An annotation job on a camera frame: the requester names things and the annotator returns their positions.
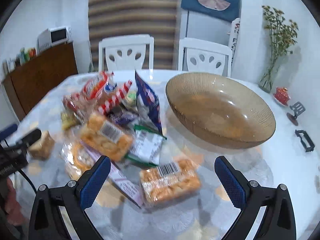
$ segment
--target cookie package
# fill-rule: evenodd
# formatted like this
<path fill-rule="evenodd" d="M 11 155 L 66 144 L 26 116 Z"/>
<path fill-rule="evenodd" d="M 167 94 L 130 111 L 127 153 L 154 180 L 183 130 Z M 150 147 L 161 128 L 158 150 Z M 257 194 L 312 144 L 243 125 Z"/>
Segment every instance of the cookie package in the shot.
<path fill-rule="evenodd" d="M 151 204 L 189 194 L 201 187 L 196 167 L 188 159 L 140 171 L 140 180 L 146 201 Z"/>
<path fill-rule="evenodd" d="M 99 113 L 92 113 L 81 128 L 80 140 L 113 161 L 120 161 L 130 149 L 133 136 Z"/>

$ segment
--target person's hand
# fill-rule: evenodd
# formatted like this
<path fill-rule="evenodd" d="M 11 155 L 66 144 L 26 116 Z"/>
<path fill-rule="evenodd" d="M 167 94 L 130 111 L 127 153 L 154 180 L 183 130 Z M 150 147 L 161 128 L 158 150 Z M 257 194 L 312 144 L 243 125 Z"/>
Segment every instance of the person's hand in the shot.
<path fill-rule="evenodd" d="M 20 226 L 24 223 L 25 218 L 21 214 L 21 206 L 16 200 L 16 190 L 9 178 L 7 178 L 7 186 L 9 192 L 4 205 L 4 209 L 8 213 L 7 221 L 14 226 Z"/>

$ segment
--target bottle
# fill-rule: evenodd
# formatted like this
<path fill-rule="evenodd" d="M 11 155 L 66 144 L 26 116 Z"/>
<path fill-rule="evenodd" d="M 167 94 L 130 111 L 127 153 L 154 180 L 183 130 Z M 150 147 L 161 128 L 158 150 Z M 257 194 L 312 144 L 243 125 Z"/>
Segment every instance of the bottle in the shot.
<path fill-rule="evenodd" d="M 9 69 L 8 69 L 8 63 L 6 59 L 2 62 L 2 68 L 3 68 L 4 76 L 7 76 L 9 73 Z"/>
<path fill-rule="evenodd" d="M 23 64 L 25 64 L 26 59 L 25 59 L 24 48 L 21 48 L 21 49 L 20 49 L 19 59 L 20 59 L 20 65 L 21 65 L 21 66 L 22 66 Z"/>

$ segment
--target wooden cabinet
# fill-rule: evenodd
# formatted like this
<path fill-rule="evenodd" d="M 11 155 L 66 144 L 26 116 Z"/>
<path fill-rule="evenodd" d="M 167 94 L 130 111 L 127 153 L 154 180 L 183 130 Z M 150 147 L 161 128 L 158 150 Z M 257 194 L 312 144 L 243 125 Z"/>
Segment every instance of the wooden cabinet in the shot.
<path fill-rule="evenodd" d="M 3 86 L 19 120 L 68 76 L 78 73 L 73 44 L 60 44 L 17 67 Z"/>

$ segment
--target small plate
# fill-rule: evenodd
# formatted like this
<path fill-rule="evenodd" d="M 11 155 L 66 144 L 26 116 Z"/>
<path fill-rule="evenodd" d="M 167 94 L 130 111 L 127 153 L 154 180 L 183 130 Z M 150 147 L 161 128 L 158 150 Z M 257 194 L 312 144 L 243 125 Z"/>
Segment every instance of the small plate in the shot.
<path fill-rule="evenodd" d="M 288 104 L 287 104 L 287 103 L 285 103 L 285 105 L 284 105 L 284 104 L 282 104 L 278 99 L 276 99 L 274 95 L 272 95 L 272 97 L 273 97 L 273 99 L 276 101 L 276 103 L 278 103 L 278 105 L 283 106 L 283 107 L 288 107 Z"/>

